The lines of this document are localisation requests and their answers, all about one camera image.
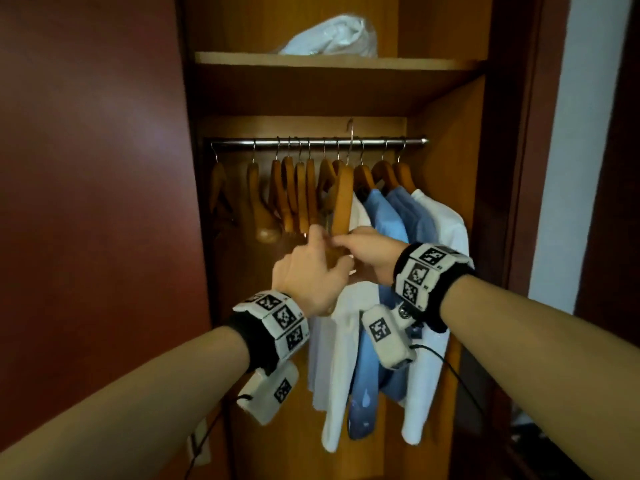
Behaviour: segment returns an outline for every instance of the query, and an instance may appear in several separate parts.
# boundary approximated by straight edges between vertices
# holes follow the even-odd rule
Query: forearm
[[[471,276],[440,313],[462,344],[594,478],[640,477],[640,350]]]
[[[217,328],[142,365],[0,454],[7,479],[149,478],[249,366]],[[37,452],[37,461],[28,461]]]

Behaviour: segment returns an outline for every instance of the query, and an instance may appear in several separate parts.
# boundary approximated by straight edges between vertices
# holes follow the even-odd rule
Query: metal rod
[[[358,145],[365,145],[367,150],[372,150],[374,148],[402,148],[406,144],[407,146],[424,146],[429,142],[426,137],[420,138],[404,138],[404,137],[387,137],[387,136],[378,136],[374,138],[280,138],[280,144],[287,144],[287,142],[291,140],[295,144],[298,144],[298,141],[301,140],[302,146],[317,146],[317,147],[327,147],[327,148],[336,148],[338,145],[343,148],[352,144],[355,147]],[[205,144],[208,144],[211,148],[221,149],[224,148],[226,150],[251,150],[253,145],[255,145],[256,150],[275,150],[278,145],[277,138],[256,138],[256,139],[248,139],[248,138],[205,138]]]

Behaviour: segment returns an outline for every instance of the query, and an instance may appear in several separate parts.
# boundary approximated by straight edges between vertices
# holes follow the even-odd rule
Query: person's right hand
[[[356,258],[354,281],[372,281],[391,286],[394,282],[394,267],[409,245],[379,234],[373,227],[357,227],[349,234],[331,238],[332,246],[343,246]]]

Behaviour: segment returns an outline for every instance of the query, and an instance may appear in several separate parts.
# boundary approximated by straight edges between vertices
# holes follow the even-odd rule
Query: closet rod
[[[349,145],[351,148],[361,149],[362,144],[364,143],[364,147],[367,150],[372,148],[382,149],[387,145],[388,149],[404,148],[404,145],[407,146],[424,146],[429,142],[426,137],[421,138],[404,138],[404,137],[387,137],[387,136],[378,136],[374,138],[306,138],[306,137],[286,137],[280,138],[280,149],[287,147],[289,142],[291,142],[291,147],[295,148],[299,146],[298,142],[302,143],[303,148],[308,148],[309,145],[315,146],[318,148],[337,148],[338,144],[340,144],[340,148],[344,148],[347,150]],[[275,150],[278,146],[278,138],[206,138],[205,142],[209,144],[211,148],[220,148],[224,147],[229,150],[250,150],[253,148],[255,144],[256,150]]]

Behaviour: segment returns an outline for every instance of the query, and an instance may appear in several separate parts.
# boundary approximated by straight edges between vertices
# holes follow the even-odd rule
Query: white shirt
[[[443,203],[427,197],[419,189],[413,192],[411,197],[427,209],[433,217],[438,233],[438,243],[468,255],[469,240],[462,217]],[[414,344],[430,347],[443,357],[447,351],[448,342],[449,330],[436,333],[428,327],[423,327],[421,339],[413,339]],[[409,366],[402,427],[404,441],[411,445],[419,444],[422,439],[424,423],[429,416],[429,409],[431,409],[442,370],[442,361],[428,350],[417,349],[416,354],[416,360]]]
[[[371,226],[367,211],[353,195],[349,229]],[[349,387],[358,357],[360,311],[380,302],[378,285],[361,282],[347,286],[329,318],[312,320],[309,343],[308,387],[314,393],[316,410],[326,411],[322,444],[335,452],[342,432],[342,420],[349,398]]]

